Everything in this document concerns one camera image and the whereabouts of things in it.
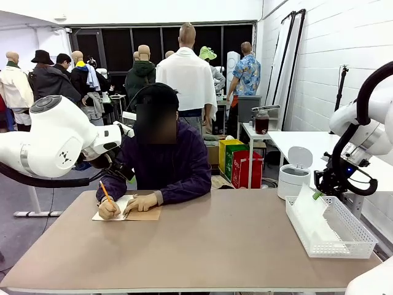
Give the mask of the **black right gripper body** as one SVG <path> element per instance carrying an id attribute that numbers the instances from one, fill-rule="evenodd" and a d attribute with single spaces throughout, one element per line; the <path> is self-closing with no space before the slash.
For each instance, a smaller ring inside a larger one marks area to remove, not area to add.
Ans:
<path id="1" fill-rule="evenodd" d="M 314 185 L 325 195 L 335 195 L 335 175 L 331 168 L 314 171 Z"/>

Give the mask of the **person's right hand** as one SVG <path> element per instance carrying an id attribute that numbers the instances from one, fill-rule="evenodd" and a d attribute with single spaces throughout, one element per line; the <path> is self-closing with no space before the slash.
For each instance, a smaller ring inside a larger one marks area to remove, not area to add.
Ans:
<path id="1" fill-rule="evenodd" d="M 120 215 L 120 208 L 113 200 L 105 199 L 99 205 L 98 213 L 104 220 L 114 219 Z"/>

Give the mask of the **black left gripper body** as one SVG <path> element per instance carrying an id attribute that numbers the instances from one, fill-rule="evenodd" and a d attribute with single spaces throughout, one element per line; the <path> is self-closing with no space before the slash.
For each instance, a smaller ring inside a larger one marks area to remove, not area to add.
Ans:
<path id="1" fill-rule="evenodd" d="M 107 172 L 112 176 L 118 176 L 125 181 L 131 181 L 135 173 L 132 168 L 127 167 L 124 163 L 114 162 L 107 169 Z"/>

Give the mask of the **person's left hand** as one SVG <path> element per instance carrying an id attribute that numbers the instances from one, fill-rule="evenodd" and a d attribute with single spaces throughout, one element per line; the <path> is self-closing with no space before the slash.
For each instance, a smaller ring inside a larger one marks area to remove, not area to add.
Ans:
<path id="1" fill-rule="evenodd" d="M 157 204 L 157 196 L 154 193 L 149 195 L 136 195 L 128 201 L 123 214 L 127 215 L 134 209 L 137 209 L 138 212 L 146 212 Z"/>

